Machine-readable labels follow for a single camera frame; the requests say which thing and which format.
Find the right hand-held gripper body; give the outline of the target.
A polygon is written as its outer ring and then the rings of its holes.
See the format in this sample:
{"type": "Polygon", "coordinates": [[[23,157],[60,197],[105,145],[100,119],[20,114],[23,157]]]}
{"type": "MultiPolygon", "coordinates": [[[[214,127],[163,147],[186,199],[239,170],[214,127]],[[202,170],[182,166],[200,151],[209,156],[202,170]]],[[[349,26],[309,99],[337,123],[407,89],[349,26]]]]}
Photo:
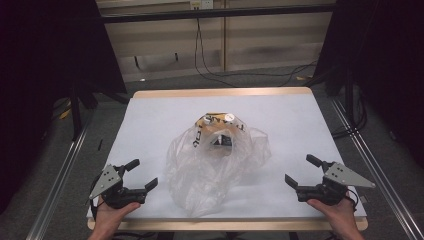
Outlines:
{"type": "Polygon", "coordinates": [[[346,197],[349,186],[375,188],[376,184],[339,162],[322,161],[323,178],[315,186],[299,186],[295,189],[299,202],[316,199],[322,203],[337,205],[346,197]]]}

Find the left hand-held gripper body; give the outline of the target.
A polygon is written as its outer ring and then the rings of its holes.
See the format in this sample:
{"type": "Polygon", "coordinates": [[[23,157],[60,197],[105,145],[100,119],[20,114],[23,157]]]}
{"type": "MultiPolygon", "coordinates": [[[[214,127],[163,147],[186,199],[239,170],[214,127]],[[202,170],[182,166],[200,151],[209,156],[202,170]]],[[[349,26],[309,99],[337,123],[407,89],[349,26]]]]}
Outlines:
{"type": "Polygon", "coordinates": [[[121,209],[129,203],[145,203],[147,193],[145,189],[128,189],[123,186],[123,176],[126,172],[125,165],[114,166],[108,164],[95,178],[89,194],[90,202],[100,196],[104,202],[114,208],[121,209]]]}

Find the clear printed plastic bag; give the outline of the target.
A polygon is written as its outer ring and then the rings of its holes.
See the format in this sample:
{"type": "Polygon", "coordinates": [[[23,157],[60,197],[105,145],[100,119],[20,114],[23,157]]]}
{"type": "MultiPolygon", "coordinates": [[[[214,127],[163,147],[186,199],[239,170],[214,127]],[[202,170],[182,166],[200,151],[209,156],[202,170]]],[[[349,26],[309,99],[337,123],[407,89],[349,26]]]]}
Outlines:
{"type": "Polygon", "coordinates": [[[190,217],[216,211],[243,176],[262,167],[271,157],[268,135],[244,122],[246,132],[236,137],[229,156],[194,148],[195,123],[171,142],[166,159],[170,195],[190,217]]]}

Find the yellow snack packet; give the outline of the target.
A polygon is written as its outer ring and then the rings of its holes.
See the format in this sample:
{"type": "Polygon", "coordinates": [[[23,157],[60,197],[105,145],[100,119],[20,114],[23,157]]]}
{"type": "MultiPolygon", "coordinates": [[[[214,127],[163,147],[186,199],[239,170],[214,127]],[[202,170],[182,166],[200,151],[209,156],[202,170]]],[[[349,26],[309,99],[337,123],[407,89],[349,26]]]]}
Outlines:
{"type": "Polygon", "coordinates": [[[245,124],[232,113],[206,113],[195,128],[193,147],[219,157],[229,156],[236,137],[246,132],[245,124]]]}

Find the person's left hand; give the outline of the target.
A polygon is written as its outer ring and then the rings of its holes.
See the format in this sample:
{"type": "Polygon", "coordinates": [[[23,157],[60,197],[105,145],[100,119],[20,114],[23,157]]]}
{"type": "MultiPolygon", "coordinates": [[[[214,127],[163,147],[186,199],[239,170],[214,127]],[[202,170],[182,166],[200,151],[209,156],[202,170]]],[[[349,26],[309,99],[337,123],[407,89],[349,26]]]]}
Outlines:
{"type": "Polygon", "coordinates": [[[93,231],[113,232],[118,229],[122,220],[133,211],[141,207],[138,202],[129,203],[121,209],[114,209],[108,206],[102,197],[98,198],[97,215],[93,231]]]}

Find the person's right hand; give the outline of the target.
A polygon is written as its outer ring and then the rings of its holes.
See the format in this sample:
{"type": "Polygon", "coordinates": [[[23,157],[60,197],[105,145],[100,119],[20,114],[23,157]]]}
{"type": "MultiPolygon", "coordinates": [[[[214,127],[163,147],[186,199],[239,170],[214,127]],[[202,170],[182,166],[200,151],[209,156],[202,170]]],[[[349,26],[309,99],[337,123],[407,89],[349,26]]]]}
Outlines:
{"type": "Polygon", "coordinates": [[[307,204],[323,213],[335,232],[359,231],[350,200],[343,199],[337,205],[329,206],[319,200],[310,199],[307,204]]]}

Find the black stand leg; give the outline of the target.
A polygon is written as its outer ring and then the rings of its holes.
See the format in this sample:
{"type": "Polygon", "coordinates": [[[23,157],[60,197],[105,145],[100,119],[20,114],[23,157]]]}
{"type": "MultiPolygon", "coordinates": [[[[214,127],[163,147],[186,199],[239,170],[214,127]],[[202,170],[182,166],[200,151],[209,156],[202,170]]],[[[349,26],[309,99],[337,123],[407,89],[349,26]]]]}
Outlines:
{"type": "Polygon", "coordinates": [[[352,72],[349,68],[346,70],[345,81],[345,110],[349,122],[354,124],[354,111],[353,111],[353,78],[352,72]]]}
{"type": "Polygon", "coordinates": [[[70,88],[69,97],[70,97],[70,103],[71,103],[72,122],[73,122],[72,140],[76,141],[82,131],[82,121],[81,121],[81,115],[80,115],[78,92],[75,85],[73,85],[70,88]]]}

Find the wooden table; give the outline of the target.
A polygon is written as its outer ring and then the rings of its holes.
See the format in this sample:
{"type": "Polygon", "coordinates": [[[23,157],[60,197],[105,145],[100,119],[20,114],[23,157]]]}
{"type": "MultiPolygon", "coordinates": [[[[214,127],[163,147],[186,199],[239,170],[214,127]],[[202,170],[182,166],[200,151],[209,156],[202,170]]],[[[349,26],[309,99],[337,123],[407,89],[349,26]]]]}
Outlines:
{"type": "MultiPolygon", "coordinates": [[[[139,91],[132,99],[175,98],[175,97],[217,97],[217,96],[270,96],[288,94],[311,94],[307,87],[280,88],[227,88],[194,90],[154,90],[139,91]]],[[[131,213],[123,220],[123,230],[139,231],[314,231],[327,230],[330,225],[323,214],[316,217],[272,218],[272,219],[230,219],[212,220],[208,216],[190,217],[184,220],[142,220],[131,218],[131,213]]]]}

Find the dark curtain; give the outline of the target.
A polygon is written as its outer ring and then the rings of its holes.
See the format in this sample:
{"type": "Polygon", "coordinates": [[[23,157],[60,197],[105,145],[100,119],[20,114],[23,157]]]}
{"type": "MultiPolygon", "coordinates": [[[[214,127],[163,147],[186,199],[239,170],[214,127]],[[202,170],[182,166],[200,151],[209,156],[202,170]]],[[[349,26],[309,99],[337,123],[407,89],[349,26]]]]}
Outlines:
{"type": "Polygon", "coordinates": [[[126,87],[96,0],[0,0],[0,214],[42,146],[54,103],[126,87]]]}
{"type": "Polygon", "coordinates": [[[424,168],[424,0],[336,0],[315,74],[352,78],[424,168]]]}

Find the black horizontal bar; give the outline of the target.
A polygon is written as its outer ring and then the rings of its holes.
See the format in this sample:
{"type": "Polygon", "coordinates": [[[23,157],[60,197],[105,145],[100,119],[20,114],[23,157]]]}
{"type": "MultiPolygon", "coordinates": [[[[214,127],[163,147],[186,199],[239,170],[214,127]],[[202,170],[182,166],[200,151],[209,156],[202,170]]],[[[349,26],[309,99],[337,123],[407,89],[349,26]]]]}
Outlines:
{"type": "Polygon", "coordinates": [[[102,23],[128,23],[147,21],[186,20],[221,17],[244,17],[280,14],[306,14],[333,12],[336,4],[289,5],[278,7],[228,8],[209,10],[185,10],[157,13],[112,14],[101,15],[98,20],[102,23]]]}

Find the metal floor rail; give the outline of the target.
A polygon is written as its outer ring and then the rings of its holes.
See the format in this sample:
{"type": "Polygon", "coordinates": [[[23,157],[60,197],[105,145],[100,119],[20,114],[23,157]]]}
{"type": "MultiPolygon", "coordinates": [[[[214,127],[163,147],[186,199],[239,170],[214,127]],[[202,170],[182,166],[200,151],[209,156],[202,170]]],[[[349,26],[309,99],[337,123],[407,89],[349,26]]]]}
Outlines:
{"type": "Polygon", "coordinates": [[[69,178],[70,172],[86,138],[88,127],[89,123],[86,123],[77,134],[76,139],[72,141],[59,173],[57,174],[55,181],[53,182],[53,186],[49,191],[48,197],[39,211],[26,240],[43,240],[57,208],[59,199],[63,193],[65,184],[69,178]]]}
{"type": "Polygon", "coordinates": [[[424,231],[420,229],[412,213],[390,183],[389,179],[385,175],[383,169],[380,167],[377,159],[366,144],[359,130],[354,128],[353,124],[348,120],[346,110],[342,103],[337,99],[333,99],[332,105],[344,128],[349,132],[350,139],[353,141],[361,158],[364,160],[371,175],[374,177],[376,185],[380,189],[380,192],[384,196],[392,212],[402,226],[408,239],[424,240],[424,231]]]}

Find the white wall socket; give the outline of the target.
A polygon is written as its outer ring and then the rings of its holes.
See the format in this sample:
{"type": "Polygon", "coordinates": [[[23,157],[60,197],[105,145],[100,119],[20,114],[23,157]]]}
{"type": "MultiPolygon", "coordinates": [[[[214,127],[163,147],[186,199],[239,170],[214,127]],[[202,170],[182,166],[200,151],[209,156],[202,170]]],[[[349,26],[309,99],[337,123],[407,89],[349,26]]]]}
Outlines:
{"type": "Polygon", "coordinates": [[[191,10],[209,10],[214,8],[213,0],[190,0],[191,10]]]}

